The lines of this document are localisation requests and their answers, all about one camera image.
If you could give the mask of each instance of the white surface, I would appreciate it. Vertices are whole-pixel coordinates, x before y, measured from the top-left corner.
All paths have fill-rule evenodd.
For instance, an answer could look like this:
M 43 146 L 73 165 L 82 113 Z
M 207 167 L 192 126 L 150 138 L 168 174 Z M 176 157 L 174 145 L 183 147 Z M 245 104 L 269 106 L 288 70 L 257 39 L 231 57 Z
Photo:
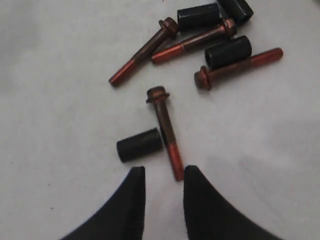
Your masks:
M 163 85 L 186 165 L 198 165 L 253 221 L 288 240 L 320 236 L 320 3 L 248 0 L 239 31 L 274 65 L 208 94 L 202 51 L 108 79 L 158 20 L 209 0 L 0 1 L 0 239 L 57 240 L 93 215 L 128 173 L 115 143 L 157 126 L 146 91 Z M 146 167 L 145 240 L 186 240 L 183 185 L 165 151 Z

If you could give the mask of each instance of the copper-colored bolt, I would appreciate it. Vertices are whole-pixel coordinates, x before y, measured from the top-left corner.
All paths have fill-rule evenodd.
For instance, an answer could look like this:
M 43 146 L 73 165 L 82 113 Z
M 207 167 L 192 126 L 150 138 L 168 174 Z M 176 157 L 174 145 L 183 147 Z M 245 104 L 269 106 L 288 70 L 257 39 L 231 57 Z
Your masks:
M 220 78 L 273 63 L 280 60 L 283 55 L 284 52 L 281 48 L 274 48 L 217 70 L 210 71 L 208 67 L 202 66 L 200 71 L 194 74 L 194 81 L 199 89 L 210 90 L 212 85 L 217 84 Z
M 175 179 L 177 182 L 182 181 L 184 180 L 184 164 L 180 156 L 176 136 L 166 105 L 166 99 L 169 97 L 169 93 L 166 92 L 163 86 L 157 86 L 149 89 L 146 94 L 148 96 L 146 102 L 152 103 L 154 106 Z
M 115 74 L 110 78 L 109 83 L 114 87 L 119 86 L 125 78 L 129 77 L 144 60 L 167 39 L 174 39 L 178 32 L 178 24 L 168 17 L 159 21 L 161 29 Z
M 154 54 L 151 59 L 154 64 L 161 64 L 185 52 L 191 51 L 198 46 L 206 44 L 209 41 L 222 38 L 230 39 L 236 33 L 236 24 L 231 18 L 222 20 L 222 22 L 212 30 L 188 38 L 172 47 L 160 51 Z

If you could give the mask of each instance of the red bolt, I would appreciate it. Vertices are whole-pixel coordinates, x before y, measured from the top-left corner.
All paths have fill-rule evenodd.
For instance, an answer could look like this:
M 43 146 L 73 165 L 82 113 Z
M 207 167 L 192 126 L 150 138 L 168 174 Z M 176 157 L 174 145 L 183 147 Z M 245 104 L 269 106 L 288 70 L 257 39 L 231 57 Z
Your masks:
M 235 22 L 231 18 L 222 20 L 222 23 L 220 23 L 212 30 L 193 36 L 170 48 L 160 51 L 154 54 L 151 59 L 154 64 L 161 64 L 172 59 L 173 57 L 179 56 L 185 52 L 189 52 L 190 50 L 201 46 L 211 40 L 217 40 L 221 38 L 230 39 L 236 33 L 237 28 Z
M 161 29 L 115 74 L 110 78 L 109 83 L 117 87 L 130 74 L 132 74 L 144 60 L 152 55 L 152 53 L 169 37 L 174 39 L 178 32 L 178 24 L 168 17 L 164 21 L 160 20 Z
M 163 86 L 156 86 L 149 89 L 146 94 L 148 96 L 146 102 L 152 103 L 154 106 L 161 129 L 161 135 L 168 151 L 175 179 L 177 182 L 183 181 L 184 164 L 180 156 L 176 136 L 166 105 L 166 99 L 169 97 L 169 93 L 166 92 Z
M 194 74 L 195 84 L 199 89 L 210 90 L 222 77 L 273 63 L 280 60 L 283 55 L 281 48 L 274 48 L 217 70 L 210 71 L 208 67 L 202 66 L 200 71 Z

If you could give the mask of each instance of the black plastic object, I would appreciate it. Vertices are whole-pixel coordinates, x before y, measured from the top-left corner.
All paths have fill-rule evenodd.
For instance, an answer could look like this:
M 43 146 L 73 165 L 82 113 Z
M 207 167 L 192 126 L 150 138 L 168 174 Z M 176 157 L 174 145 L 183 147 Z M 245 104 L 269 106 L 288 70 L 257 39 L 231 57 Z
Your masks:
M 133 167 L 110 200 L 62 240 L 142 240 L 145 206 L 145 168 Z
M 245 0 L 217 0 L 229 18 L 232 18 L 237 26 L 245 24 L 254 11 Z
M 236 210 L 197 166 L 185 168 L 183 207 L 189 240 L 280 240 Z
M 179 30 L 187 31 L 202 27 L 214 27 L 220 23 L 218 4 L 195 6 L 177 11 Z
M 158 129 L 128 137 L 116 143 L 118 155 L 123 163 L 163 149 L 161 135 Z
M 251 54 L 252 46 L 246 36 L 215 45 L 204 52 L 206 63 L 211 70 L 244 60 Z

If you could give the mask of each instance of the bolt head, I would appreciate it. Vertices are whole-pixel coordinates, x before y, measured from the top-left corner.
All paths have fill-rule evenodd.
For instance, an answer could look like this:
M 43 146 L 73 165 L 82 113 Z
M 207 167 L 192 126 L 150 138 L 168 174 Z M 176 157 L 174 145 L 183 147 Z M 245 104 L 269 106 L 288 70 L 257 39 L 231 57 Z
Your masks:
M 200 71 L 194 74 L 194 82 L 198 89 L 211 89 L 211 82 L 209 80 L 209 68 L 202 66 Z
M 166 89 L 163 86 L 156 86 L 150 88 L 146 95 L 148 99 L 146 100 L 147 103 L 157 103 L 166 100 L 170 94 L 166 92 Z
M 222 21 L 223 21 L 224 29 L 228 38 L 231 38 L 237 34 L 236 23 L 232 18 L 223 19 Z
M 171 17 L 167 17 L 164 21 L 160 20 L 159 25 L 162 29 L 169 32 L 170 37 L 175 39 L 179 30 L 178 23 Z

